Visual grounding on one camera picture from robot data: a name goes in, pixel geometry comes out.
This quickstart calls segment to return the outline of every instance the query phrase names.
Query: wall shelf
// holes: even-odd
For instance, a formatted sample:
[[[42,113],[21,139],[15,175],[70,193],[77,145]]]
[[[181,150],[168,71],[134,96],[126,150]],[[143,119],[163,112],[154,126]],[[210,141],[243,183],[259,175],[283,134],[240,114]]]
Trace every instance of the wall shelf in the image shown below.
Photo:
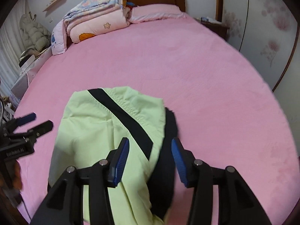
[[[52,0],[52,1],[47,5],[47,7],[44,9],[43,12],[48,11],[51,7],[53,7],[53,6],[54,6],[56,3],[58,3],[59,1],[61,1],[61,0]]]

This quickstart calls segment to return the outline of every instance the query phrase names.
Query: cartoon print blanket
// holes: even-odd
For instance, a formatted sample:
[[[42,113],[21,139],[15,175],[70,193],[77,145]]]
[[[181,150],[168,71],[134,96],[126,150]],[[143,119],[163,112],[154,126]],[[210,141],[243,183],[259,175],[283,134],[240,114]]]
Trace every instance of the cartoon print blanket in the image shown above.
[[[84,0],[72,8],[63,18],[67,35],[71,29],[82,22],[123,8],[126,0]]]

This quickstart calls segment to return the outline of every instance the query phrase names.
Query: pink bed sheet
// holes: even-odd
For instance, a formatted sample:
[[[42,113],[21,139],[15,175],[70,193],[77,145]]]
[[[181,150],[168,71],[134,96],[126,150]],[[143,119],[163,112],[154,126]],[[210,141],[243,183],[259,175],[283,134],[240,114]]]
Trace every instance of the pink bed sheet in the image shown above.
[[[300,196],[288,122],[251,64],[191,17],[130,25],[73,44],[45,63],[16,111],[16,116],[37,114],[30,126],[48,119],[54,123],[54,130],[38,140],[35,154],[19,161],[31,215],[47,193],[52,150],[70,96],[116,86],[163,98],[175,112],[184,147],[213,167],[235,166],[272,224],[284,222]],[[213,225],[218,222],[214,195]],[[186,224],[191,197],[192,190],[176,177],[168,224]]]

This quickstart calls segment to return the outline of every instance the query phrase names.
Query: white puffer jacket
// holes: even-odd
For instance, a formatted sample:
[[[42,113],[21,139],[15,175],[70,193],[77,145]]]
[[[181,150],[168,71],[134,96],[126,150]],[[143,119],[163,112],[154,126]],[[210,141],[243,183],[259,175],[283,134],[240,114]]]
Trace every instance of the white puffer jacket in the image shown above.
[[[41,52],[44,47],[50,46],[51,33],[40,23],[33,21],[29,14],[22,15],[20,28],[23,31],[22,41],[26,49],[33,48]]]

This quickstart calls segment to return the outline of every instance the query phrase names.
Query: floral blanket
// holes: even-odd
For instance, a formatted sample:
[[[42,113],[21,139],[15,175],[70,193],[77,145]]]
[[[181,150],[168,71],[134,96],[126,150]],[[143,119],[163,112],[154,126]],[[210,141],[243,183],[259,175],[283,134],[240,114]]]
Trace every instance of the floral blanket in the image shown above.
[[[67,35],[70,35],[71,29],[77,24],[88,21],[103,14],[113,12],[117,9],[123,8],[123,2],[124,0],[82,1],[64,16],[63,20],[67,29]]]

